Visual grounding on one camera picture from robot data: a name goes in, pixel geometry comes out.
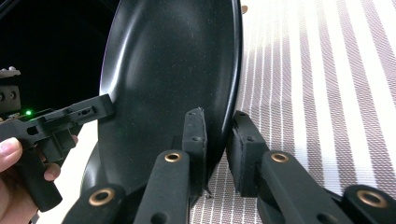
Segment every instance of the black plastic arm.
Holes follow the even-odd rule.
[[[182,149],[190,156],[192,202],[202,196],[206,182],[206,126],[204,110],[195,108],[186,113]]]
[[[161,153],[146,186],[134,224],[189,223],[190,157],[180,150]]]
[[[269,150],[247,114],[236,111],[227,159],[242,197],[257,197],[263,223],[394,223],[396,201],[364,185],[342,197],[321,187],[289,153]]]
[[[114,184],[93,186],[81,193],[62,223],[119,223],[115,219],[124,201],[125,191],[121,186]]]
[[[0,139],[16,137],[22,144],[23,153],[15,167],[41,212],[60,203],[62,196],[53,182],[44,179],[46,167],[35,151],[35,145],[40,145],[46,162],[62,160],[76,145],[70,128],[113,113],[113,104],[106,94],[34,119],[12,119],[0,123]]]

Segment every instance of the white striped cloth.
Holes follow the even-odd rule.
[[[324,188],[396,198],[396,1],[244,0],[237,108]],[[191,223],[261,223],[223,157]]]

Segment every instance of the black device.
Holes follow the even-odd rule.
[[[18,86],[0,86],[0,115],[19,109],[21,109],[21,100]]]
[[[113,104],[105,94],[60,110],[39,112],[32,119],[23,116],[0,123],[0,139],[16,137],[22,144],[23,153],[15,167],[41,212],[60,203],[62,196],[53,182],[44,179],[46,167],[35,145],[40,146],[45,162],[60,161],[76,145],[69,129],[113,113]]]
[[[336,197],[234,113],[242,42],[237,0],[120,2],[100,86],[117,116],[99,121],[64,223],[187,223],[226,146],[235,188],[258,198],[266,223],[395,220],[387,194],[353,186]]]

